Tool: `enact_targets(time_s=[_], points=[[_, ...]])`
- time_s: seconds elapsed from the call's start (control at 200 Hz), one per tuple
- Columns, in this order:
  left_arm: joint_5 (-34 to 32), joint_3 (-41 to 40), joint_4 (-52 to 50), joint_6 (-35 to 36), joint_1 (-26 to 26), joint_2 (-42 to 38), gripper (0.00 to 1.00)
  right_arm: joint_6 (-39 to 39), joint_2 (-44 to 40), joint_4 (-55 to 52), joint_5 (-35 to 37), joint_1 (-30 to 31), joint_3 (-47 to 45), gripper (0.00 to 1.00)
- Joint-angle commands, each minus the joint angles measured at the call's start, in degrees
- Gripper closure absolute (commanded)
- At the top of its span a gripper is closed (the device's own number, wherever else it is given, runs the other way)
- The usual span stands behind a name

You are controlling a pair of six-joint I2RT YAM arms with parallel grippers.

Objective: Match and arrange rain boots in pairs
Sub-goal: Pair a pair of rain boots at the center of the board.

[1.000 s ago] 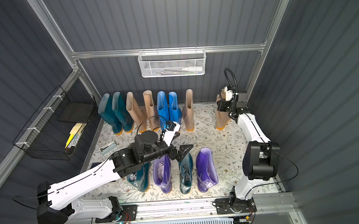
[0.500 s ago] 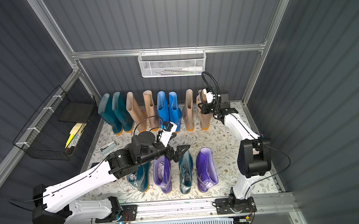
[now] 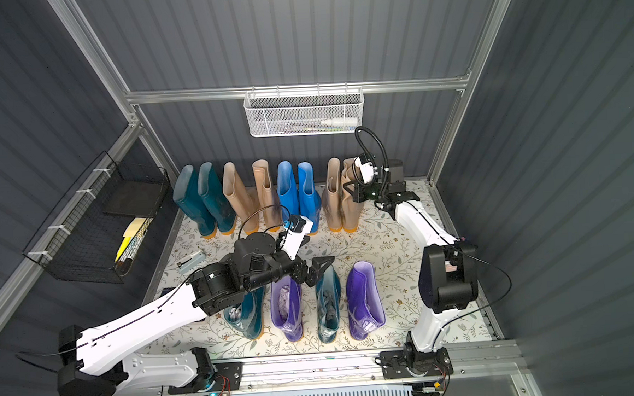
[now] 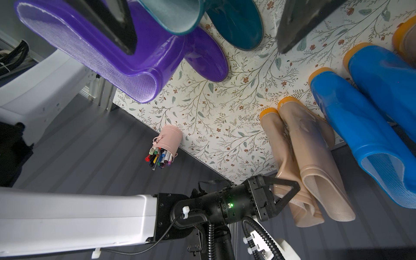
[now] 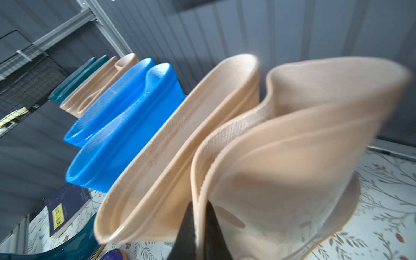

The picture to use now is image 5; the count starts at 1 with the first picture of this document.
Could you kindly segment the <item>blue rain boot front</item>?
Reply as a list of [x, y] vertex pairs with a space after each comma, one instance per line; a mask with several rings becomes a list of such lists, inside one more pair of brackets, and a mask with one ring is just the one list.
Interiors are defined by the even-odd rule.
[[154, 66], [154, 60], [149, 57], [129, 69], [74, 123], [64, 141], [83, 147], [91, 137], [140, 99], [146, 73]]

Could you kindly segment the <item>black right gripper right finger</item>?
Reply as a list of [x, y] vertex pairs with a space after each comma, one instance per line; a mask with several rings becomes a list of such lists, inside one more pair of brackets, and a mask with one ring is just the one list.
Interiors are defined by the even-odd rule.
[[233, 260], [226, 245], [212, 204], [208, 201], [205, 213], [205, 260]]

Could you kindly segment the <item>beige rain boot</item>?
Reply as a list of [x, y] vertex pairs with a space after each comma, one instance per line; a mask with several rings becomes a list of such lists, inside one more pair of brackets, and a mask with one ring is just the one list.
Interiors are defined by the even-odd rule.
[[173, 242], [192, 200], [190, 167], [202, 141], [259, 102], [260, 61], [229, 57], [185, 98], [113, 184], [94, 222], [101, 244]]
[[74, 114], [80, 118], [86, 110], [115, 82], [117, 82], [130, 68], [139, 62], [138, 57], [134, 53], [118, 59], [110, 64], [110, 67], [101, 70], [97, 77], [91, 81], [91, 84], [83, 92], [81, 102], [75, 106]]
[[80, 118], [89, 106], [101, 95], [113, 78], [119, 72], [115, 64], [119, 61], [113, 56], [98, 70], [90, 75], [79, 87], [75, 89], [60, 105], [60, 108], [73, 116]]
[[412, 78], [376, 57], [273, 68], [263, 101], [193, 158], [196, 259], [208, 254], [208, 204], [235, 260], [301, 260], [341, 228], [358, 202], [355, 168]]

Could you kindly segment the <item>blue rain boot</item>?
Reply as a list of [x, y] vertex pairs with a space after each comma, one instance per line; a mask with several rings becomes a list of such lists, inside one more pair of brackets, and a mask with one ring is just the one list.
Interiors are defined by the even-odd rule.
[[155, 64], [146, 73], [140, 99], [80, 147], [66, 182], [107, 193], [184, 99], [173, 66]]
[[146, 73], [154, 66], [154, 60], [149, 57], [129, 69], [74, 123], [64, 141], [83, 147], [91, 137], [140, 99]]

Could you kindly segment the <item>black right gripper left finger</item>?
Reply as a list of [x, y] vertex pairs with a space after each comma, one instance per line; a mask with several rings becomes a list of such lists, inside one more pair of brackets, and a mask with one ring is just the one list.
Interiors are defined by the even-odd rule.
[[167, 260], [195, 260], [196, 234], [193, 216], [193, 203], [189, 202], [174, 246]]

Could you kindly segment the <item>purple front boot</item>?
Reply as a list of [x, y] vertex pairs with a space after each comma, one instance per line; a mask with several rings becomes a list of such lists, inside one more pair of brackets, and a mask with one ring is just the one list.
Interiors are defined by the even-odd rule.
[[120, 249], [112, 249], [107, 251], [100, 260], [127, 260], [127, 255]]

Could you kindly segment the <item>blue rain boot back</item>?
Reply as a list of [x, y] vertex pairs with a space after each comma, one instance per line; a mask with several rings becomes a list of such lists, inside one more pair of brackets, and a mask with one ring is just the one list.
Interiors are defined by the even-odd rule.
[[173, 66], [155, 64], [146, 73], [140, 99], [80, 147], [66, 182], [107, 193], [184, 99]]

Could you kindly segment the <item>dark green boot back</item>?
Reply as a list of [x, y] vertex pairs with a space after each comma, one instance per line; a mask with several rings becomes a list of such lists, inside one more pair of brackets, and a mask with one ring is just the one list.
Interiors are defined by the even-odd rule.
[[107, 55], [98, 58], [92, 65], [85, 69], [72, 83], [70, 83], [57, 97], [55, 102], [61, 104], [73, 91], [75, 91], [88, 77], [96, 72], [109, 60]]

